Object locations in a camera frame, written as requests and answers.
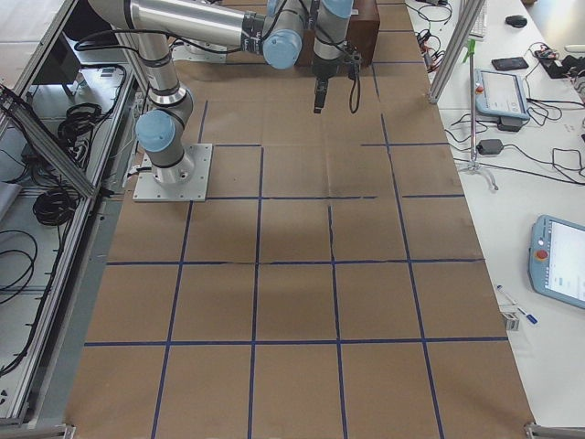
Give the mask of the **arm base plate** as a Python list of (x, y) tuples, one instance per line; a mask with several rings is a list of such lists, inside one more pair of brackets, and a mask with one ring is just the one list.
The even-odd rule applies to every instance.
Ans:
[(133, 192), (137, 202), (204, 202), (207, 198), (212, 144), (185, 146), (182, 160), (173, 167), (160, 168), (144, 155)]

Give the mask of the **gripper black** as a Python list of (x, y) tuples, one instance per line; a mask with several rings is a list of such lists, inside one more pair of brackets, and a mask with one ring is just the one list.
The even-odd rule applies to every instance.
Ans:
[(343, 65), (347, 65), (348, 78), (356, 80), (360, 74), (362, 57), (351, 43), (328, 45), (314, 43), (312, 73), (316, 77), (314, 87), (314, 113), (321, 113), (325, 106), (328, 80), (333, 78)]

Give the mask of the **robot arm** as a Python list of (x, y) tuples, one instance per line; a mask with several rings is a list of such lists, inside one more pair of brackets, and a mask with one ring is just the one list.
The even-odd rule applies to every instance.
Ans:
[(291, 68), (303, 48), (306, 29), (314, 31), (312, 73), (314, 112), (325, 105), (328, 82), (345, 62), (359, 56), (346, 42), (350, 1), (270, 1), (267, 12), (242, 12), (205, 1), (92, 1), (93, 11), (114, 30), (134, 35), (140, 70), (154, 108), (139, 118), (136, 134), (162, 187), (186, 183), (195, 159), (182, 143), (193, 95), (179, 80), (168, 40), (249, 52), (277, 70)]

